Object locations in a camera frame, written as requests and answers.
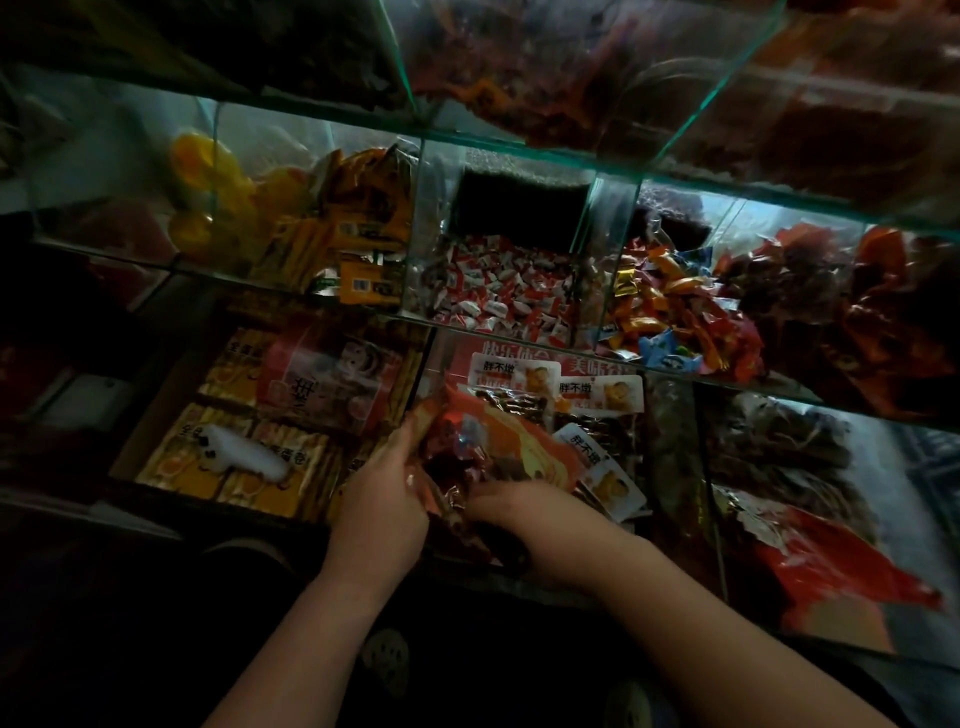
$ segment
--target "red snack package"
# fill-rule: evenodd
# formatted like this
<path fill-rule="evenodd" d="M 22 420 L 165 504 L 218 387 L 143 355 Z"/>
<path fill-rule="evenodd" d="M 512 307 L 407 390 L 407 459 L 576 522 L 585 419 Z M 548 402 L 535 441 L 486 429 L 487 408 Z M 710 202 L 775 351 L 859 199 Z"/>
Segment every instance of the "red snack package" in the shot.
<path fill-rule="evenodd" d="M 783 626 L 800 631 L 811 605 L 839 595 L 879 603 L 943 608 L 943 596 L 898 569 L 845 525 L 792 505 L 714 485 L 721 510 L 732 507 L 756 537 L 754 551 L 793 600 Z"/>
<path fill-rule="evenodd" d="M 502 546 L 464 520 L 469 487 L 482 480 L 538 478 L 572 493 L 584 475 L 576 450 L 542 428 L 447 383 L 443 393 L 421 401 L 414 420 L 414 469 L 427 510 L 457 536 L 468 558 L 492 561 Z"/>
<path fill-rule="evenodd" d="M 257 405 L 364 434 L 383 419 L 402 361 L 396 352 L 344 335 L 323 317 L 294 316 L 264 357 Z"/>

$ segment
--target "forearm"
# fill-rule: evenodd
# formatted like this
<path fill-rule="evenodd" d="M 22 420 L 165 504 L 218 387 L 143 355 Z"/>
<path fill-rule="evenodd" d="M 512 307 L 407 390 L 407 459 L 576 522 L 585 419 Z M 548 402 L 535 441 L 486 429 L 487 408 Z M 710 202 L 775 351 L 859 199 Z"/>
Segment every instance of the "forearm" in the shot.
<path fill-rule="evenodd" d="M 739 616 L 649 542 L 617 539 L 595 591 L 706 725 L 892 725 Z"/>
<path fill-rule="evenodd" d="M 332 728 L 354 660 L 381 606 L 321 573 L 205 728 Z"/>

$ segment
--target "snack package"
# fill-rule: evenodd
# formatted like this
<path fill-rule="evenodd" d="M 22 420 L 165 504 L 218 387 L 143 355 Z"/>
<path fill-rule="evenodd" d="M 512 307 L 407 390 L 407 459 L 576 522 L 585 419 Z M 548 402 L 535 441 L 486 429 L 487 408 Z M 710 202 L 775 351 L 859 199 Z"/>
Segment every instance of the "snack package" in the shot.
<path fill-rule="evenodd" d="M 553 424 L 559 431 L 577 425 L 596 441 L 627 473 L 639 482 L 643 444 L 643 377 L 563 376 L 558 387 Z"/>
<path fill-rule="evenodd" d="M 217 500 L 294 518 L 323 455 L 326 435 L 265 421 L 256 426 L 252 438 L 289 463 L 290 471 L 273 483 L 256 473 L 233 470 Z"/>
<path fill-rule="evenodd" d="M 577 320 L 569 255 L 473 235 L 449 248 L 427 315 L 441 324 L 566 349 Z"/>
<path fill-rule="evenodd" d="M 553 400 L 560 383 L 560 362 L 511 359 L 476 353 L 470 360 L 469 386 L 526 392 Z"/>
<path fill-rule="evenodd" d="M 557 392 L 558 412 L 591 410 L 615 415 L 643 411 L 643 377 L 640 375 L 563 376 Z"/>
<path fill-rule="evenodd" d="M 501 412 L 522 417 L 528 423 L 546 428 L 547 409 L 550 406 L 550 400 L 546 397 L 515 392 L 512 389 L 469 387 L 464 384 L 459 384 L 458 388 Z"/>
<path fill-rule="evenodd" d="M 647 504 L 646 496 L 582 428 L 571 423 L 554 432 L 553 437 L 577 451 L 587 468 L 582 483 L 600 501 L 611 519 L 621 523 L 640 515 Z"/>
<path fill-rule="evenodd" d="M 586 472 L 576 451 L 543 429 L 447 384 L 412 411 L 415 487 L 450 527 L 469 558 L 491 561 L 501 544 L 481 541 L 463 517 L 469 486 L 483 480 L 538 478 L 572 493 Z M 502 534 L 493 537 L 501 540 Z"/>
<path fill-rule="evenodd" d="M 217 356 L 198 392 L 218 400 L 230 400 L 249 407 L 256 405 L 256 382 L 263 356 L 276 334 L 255 328 L 239 328 Z"/>
<path fill-rule="evenodd" d="M 323 317 L 290 321 L 264 359 L 256 399 L 268 411 L 353 434 L 383 420 L 402 358 Z"/>
<path fill-rule="evenodd" d="M 224 476 L 202 467 L 201 448 L 197 442 L 200 427 L 221 425 L 246 436 L 252 424 L 252 418 L 247 416 L 231 415 L 201 404 L 188 404 L 154 450 L 136 482 L 189 496 L 213 498 Z"/>
<path fill-rule="evenodd" d="M 713 492 L 721 512 L 755 539 L 755 554 L 792 600 L 784 627 L 801 630 L 812 605 L 841 595 L 943 608 L 940 593 L 895 567 L 846 526 L 732 488 L 715 486 Z"/>
<path fill-rule="evenodd" d="M 845 476 L 847 423 L 820 407 L 748 392 L 708 391 L 701 403 L 714 485 L 801 508 L 876 543 L 876 517 Z"/>

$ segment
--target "yellow wrapper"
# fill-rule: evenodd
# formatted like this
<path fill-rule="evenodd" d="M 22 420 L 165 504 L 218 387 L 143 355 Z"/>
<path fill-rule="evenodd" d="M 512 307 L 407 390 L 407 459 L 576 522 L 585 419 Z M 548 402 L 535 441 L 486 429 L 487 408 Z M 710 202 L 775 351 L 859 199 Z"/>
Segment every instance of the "yellow wrapper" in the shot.
<path fill-rule="evenodd" d="M 188 404 L 154 450 L 136 482 L 204 499 L 215 497 L 224 474 L 211 473 L 201 467 L 200 446 L 196 439 L 198 430 L 202 425 L 222 425 L 246 436 L 252 423 L 250 417 Z"/>
<path fill-rule="evenodd" d="M 218 400 L 256 405 L 256 381 L 260 377 L 263 356 L 274 343 L 276 334 L 255 328 L 239 328 L 227 347 L 213 362 L 198 392 Z"/>
<path fill-rule="evenodd" d="M 289 473 L 281 482 L 272 483 L 255 473 L 235 471 L 227 478 L 217 500 L 294 518 L 323 456 L 326 436 L 262 422 L 252 437 L 290 463 Z"/>
<path fill-rule="evenodd" d="M 613 297 L 635 296 L 637 293 L 634 269 L 626 268 L 622 271 L 617 271 L 616 278 L 613 279 Z"/>

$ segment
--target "wrapped candy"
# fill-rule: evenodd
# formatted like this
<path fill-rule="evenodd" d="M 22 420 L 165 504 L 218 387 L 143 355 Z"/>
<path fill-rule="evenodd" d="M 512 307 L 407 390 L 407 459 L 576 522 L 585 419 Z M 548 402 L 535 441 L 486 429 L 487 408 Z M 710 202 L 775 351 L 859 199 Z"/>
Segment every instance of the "wrapped candy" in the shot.
<path fill-rule="evenodd" d="M 473 235 L 451 245 L 433 308 L 474 322 L 493 319 L 475 330 L 565 348 L 577 314 L 573 288 L 567 255 L 524 250 L 502 235 Z M 454 316 L 444 323 L 460 322 Z"/>

